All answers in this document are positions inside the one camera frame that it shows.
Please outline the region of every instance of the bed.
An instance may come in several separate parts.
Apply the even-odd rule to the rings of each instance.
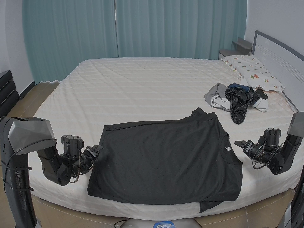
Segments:
[[[282,44],[274,42],[277,46],[269,48],[271,45],[269,41],[273,42],[271,37],[263,33],[256,34],[255,56],[266,68],[278,64],[280,67],[280,63],[274,64],[272,60],[276,58],[273,54],[276,55]],[[273,53],[270,59],[267,56],[269,51]],[[284,65],[292,64],[293,60],[296,59],[290,59],[289,63]],[[297,70],[300,76],[304,75],[301,68],[300,71]],[[294,75],[288,72],[284,74],[285,77],[295,79]],[[204,94],[218,82],[227,86],[233,82],[240,82],[240,78],[221,60],[183,58],[86,60],[59,84],[40,106],[35,117],[50,120],[56,139],[60,139],[62,135],[73,134],[80,136],[85,146],[92,146],[99,143],[104,125],[176,120],[191,115],[194,109],[200,107],[207,113],[217,114],[223,128],[230,134],[231,143],[248,139],[257,142],[259,136],[268,127],[282,130],[281,143],[287,136],[291,117],[296,111],[295,107],[302,110],[302,104],[298,101],[295,105],[291,104],[291,101],[294,103],[295,97],[291,89],[293,83],[282,82],[287,92],[291,92],[290,94],[286,96],[278,92],[267,92],[268,111],[259,112],[250,107],[244,123],[236,125],[228,112],[212,108],[204,100]],[[199,203],[139,205],[88,196],[87,185],[91,172],[81,176],[77,183],[61,187],[44,177],[36,152],[29,154],[29,165],[32,167],[30,183],[34,188],[32,192],[34,195],[74,210],[147,220],[174,220],[223,213],[258,202],[284,192],[288,188],[295,188],[298,183],[304,161],[303,144],[298,149],[291,169],[277,176],[268,168],[254,170],[252,161],[242,153],[242,149],[233,144],[232,148],[243,162],[241,193],[236,201],[223,202],[201,214],[199,214]],[[63,153],[63,146],[60,143],[57,149],[60,154]]]

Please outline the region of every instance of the white wall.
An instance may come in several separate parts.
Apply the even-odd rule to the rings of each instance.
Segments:
[[[22,28],[22,0],[0,0],[0,71],[11,70],[21,94],[33,81]]]
[[[259,30],[304,55],[304,0],[248,0],[245,40]]]

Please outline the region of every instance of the pile of clothes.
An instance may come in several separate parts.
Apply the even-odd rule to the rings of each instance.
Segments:
[[[205,94],[205,101],[210,106],[230,112],[231,118],[236,124],[241,124],[245,120],[249,105],[261,112],[266,112],[267,98],[268,96],[261,88],[255,90],[237,83],[230,84],[228,87],[218,83]]]

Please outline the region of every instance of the gray garment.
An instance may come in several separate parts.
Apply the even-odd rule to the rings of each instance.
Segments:
[[[215,95],[219,95],[219,97],[222,98],[226,98],[225,96],[225,91],[228,87],[226,87],[225,85],[221,84],[221,83],[217,83],[215,86],[213,86],[209,92],[207,94],[205,94],[205,101],[210,105],[211,105],[211,99],[212,97],[214,97]],[[221,106],[219,107],[219,109],[222,109],[226,112],[230,112],[230,109],[226,109],[225,107]]]

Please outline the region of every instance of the floral pillow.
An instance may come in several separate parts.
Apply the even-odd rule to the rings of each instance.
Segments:
[[[275,90],[280,92],[285,88],[254,55],[226,56],[220,60],[237,72],[241,78],[246,79],[252,88],[261,87],[264,91]]]

